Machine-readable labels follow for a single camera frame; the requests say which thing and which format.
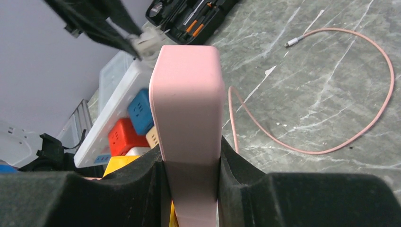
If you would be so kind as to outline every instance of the beige plug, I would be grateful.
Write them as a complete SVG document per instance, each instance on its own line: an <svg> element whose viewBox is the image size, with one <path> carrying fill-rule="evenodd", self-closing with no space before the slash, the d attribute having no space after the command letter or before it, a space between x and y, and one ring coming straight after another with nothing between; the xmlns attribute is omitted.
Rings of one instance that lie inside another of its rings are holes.
<svg viewBox="0 0 401 227"><path fill-rule="evenodd" d="M156 126L153 126L150 131L146 134L146 140L149 143L150 148L154 148L159 144L159 136L157 135Z"/></svg>

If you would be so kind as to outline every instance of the yellow plug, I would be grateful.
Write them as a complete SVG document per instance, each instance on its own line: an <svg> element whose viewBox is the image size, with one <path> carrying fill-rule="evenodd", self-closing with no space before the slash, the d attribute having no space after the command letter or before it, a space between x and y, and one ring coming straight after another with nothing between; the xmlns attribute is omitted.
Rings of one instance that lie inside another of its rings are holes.
<svg viewBox="0 0 401 227"><path fill-rule="evenodd" d="M153 128L146 134L146 140L148 141L150 148L154 148L159 144L159 136L157 135L156 126L153 126Z"/></svg>
<svg viewBox="0 0 401 227"><path fill-rule="evenodd" d="M179 227L177 216L175 215L174 204L171 202L171 211L170 211L170 224L169 227Z"/></svg>
<svg viewBox="0 0 401 227"><path fill-rule="evenodd" d="M139 158L140 156L114 156L110 159L109 164L107 164L107 168L105 170L105 174L103 177L109 173L112 173L118 169L123 168L124 166L128 165L129 163L133 162L135 159Z"/></svg>

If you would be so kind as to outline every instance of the gray marble floor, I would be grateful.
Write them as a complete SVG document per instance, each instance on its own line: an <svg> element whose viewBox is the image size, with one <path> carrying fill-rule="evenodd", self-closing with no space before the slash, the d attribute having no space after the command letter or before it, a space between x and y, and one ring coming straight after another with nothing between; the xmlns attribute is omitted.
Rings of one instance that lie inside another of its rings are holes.
<svg viewBox="0 0 401 227"><path fill-rule="evenodd" d="M310 151L332 148L362 130L378 112L390 81L380 53L352 35L320 33L283 47L321 27L347 28L375 40L390 56L399 80L401 0L242 0L208 43L220 51L227 89L235 86L248 96L251 112L280 140ZM396 86L373 129L348 147L321 156L276 144L241 108L235 114L240 153L266 173L374 174L401 201L400 103ZM225 110L223 135L233 144L228 105Z"/></svg>

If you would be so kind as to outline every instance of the blue object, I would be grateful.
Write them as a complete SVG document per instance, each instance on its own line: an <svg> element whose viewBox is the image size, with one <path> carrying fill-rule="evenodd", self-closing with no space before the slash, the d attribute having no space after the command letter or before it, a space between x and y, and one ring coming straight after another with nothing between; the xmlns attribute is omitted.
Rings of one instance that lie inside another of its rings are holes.
<svg viewBox="0 0 401 227"><path fill-rule="evenodd" d="M18 171L9 165L0 165L0 174L13 174L17 173Z"/></svg>
<svg viewBox="0 0 401 227"><path fill-rule="evenodd" d="M149 90L142 89L128 105L128 115L134 125L135 131L140 136L146 133L155 125L153 123L152 111L150 110Z"/></svg>
<svg viewBox="0 0 401 227"><path fill-rule="evenodd" d="M93 164L99 164L99 163L103 163L103 162L108 162L111 158L111 155L107 154L107 155L99 155L97 156L96 160L94 161Z"/></svg>

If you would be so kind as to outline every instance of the screwdriver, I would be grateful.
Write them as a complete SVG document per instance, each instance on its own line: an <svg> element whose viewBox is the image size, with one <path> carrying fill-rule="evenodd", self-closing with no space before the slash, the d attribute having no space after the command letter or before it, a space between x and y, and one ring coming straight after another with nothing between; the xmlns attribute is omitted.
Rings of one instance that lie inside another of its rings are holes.
<svg viewBox="0 0 401 227"><path fill-rule="evenodd" d="M198 11L199 7L205 0L201 0L200 3L196 6L195 10L188 16L188 18L184 21L184 25L187 25L187 23L191 20L193 15L195 15L196 11Z"/></svg>
<svg viewBox="0 0 401 227"><path fill-rule="evenodd" d="M201 10L199 13L198 18L196 18L191 25L189 25L189 27L187 28L186 32L190 33L190 31L192 30L192 28L197 24L197 22L202 18L202 16L212 8L212 4L211 2L208 2Z"/></svg>
<svg viewBox="0 0 401 227"><path fill-rule="evenodd" d="M205 26L204 22L208 22L214 16L214 11L209 11L204 17L201 17L198 22L194 25L197 29L191 34L193 37L196 37L202 28Z"/></svg>

